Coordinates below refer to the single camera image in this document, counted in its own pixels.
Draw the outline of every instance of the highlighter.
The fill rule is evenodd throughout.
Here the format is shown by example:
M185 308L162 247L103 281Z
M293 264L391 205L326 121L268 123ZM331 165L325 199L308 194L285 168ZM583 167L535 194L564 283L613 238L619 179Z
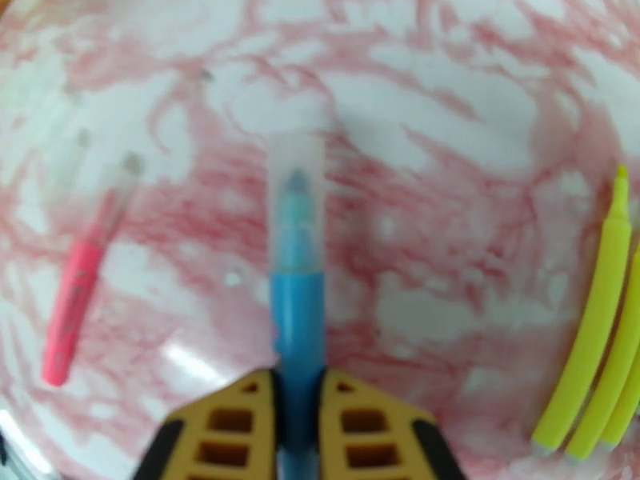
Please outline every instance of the highlighter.
M282 480L318 475L318 391L326 368L325 146L312 134L274 137L269 152L271 317L282 402Z
M629 308L630 320L634 320L634 327L631 325L629 327L630 333L638 333L638 328L640 327L640 247L636 250L634 256L634 263L631 268L629 285L627 286L623 313L626 312L627 308ZM631 347L630 339L628 339L628 342L629 343L626 343L626 346ZM636 413L638 402L640 402L639 343L640 341L636 339L633 351L625 350L626 353L634 354L634 359L630 367L629 375L626 377L626 382L622 388L622 392L615 398L617 400L615 408L611 413L611 416L609 416L609 420L607 421L604 431L600 436L600 442L607 450L612 450L620 443L626 429L629 427L629 424Z
M631 264L629 284L618 331L614 344L606 361L602 376L598 381L594 395L589 401L578 428L566 449L572 460L585 460L591 454L600 439L605 426L614 412L618 397L625 386L627 375L634 362L634 356L640 343L640 247L636 249ZM640 397L636 396L634 404Z
M620 166L582 321L569 359L531 438L536 452L560 447L585 401L614 322L629 253L629 179Z
M87 228L74 240L62 273L42 357L42 380L60 387L69 378L82 322L85 319L106 248L130 202L141 172L141 159L129 154L104 198L98 200Z

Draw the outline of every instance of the yellow highlighter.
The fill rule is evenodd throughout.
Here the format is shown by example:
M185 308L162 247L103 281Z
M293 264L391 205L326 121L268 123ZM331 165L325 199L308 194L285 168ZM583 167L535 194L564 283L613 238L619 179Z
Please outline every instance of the yellow highlighter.
M589 401L578 428L566 448L566 454L572 460L585 460L591 454L594 446L600 439L600 435L616 407L618 397L623 391L625 382L634 356L640 343L640 247L636 249L629 284L627 285L625 304L622 308L618 331L615 334L614 344L611 347L605 369L598 381L594 395ZM638 395L634 396L633 404L638 404ZM629 420L633 416L635 406L629 412ZM624 434L625 424L620 433Z
M609 213L582 322L555 392L535 428L532 445L549 454L560 447L585 400L614 322L629 253L629 179L618 168Z
M640 260L638 257L640 250L634 256L634 266L631 270L631 277L628 291L626 293L625 308L629 306L629 301L634 300L634 308L636 310L636 320L640 321ZM622 440L626 429L634 418L636 408L640 402L640 348L636 348L634 362L631 365L631 371L626 378L625 386L618 397L614 412L611 413L609 421L606 424L600 442L608 450L612 450Z

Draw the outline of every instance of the translucent cap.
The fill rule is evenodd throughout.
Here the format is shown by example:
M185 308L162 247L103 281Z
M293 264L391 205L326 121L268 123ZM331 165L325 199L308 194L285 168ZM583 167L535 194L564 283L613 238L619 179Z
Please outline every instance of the translucent cap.
M276 273L324 267L325 145L312 134L272 138L269 159L270 267Z

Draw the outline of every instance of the highlighter cap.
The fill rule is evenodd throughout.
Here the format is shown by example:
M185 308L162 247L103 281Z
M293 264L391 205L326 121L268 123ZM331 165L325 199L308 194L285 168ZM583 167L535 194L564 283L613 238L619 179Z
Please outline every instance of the highlighter cap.
M313 134L282 134L270 141L269 260L275 274L320 272L324 267L325 145Z

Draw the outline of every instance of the table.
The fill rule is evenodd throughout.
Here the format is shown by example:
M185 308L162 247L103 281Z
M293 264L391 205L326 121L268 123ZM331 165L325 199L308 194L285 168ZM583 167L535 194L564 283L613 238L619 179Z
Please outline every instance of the table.
M635 428L578 466L529 446L618 163L638 188L638 52L635 0L15 0L0 394L62 472L122 479L168 410L272 365L266 144L317 132L331 364L432 411L471 480L640 477ZM66 252L128 151L142 184L47 388Z

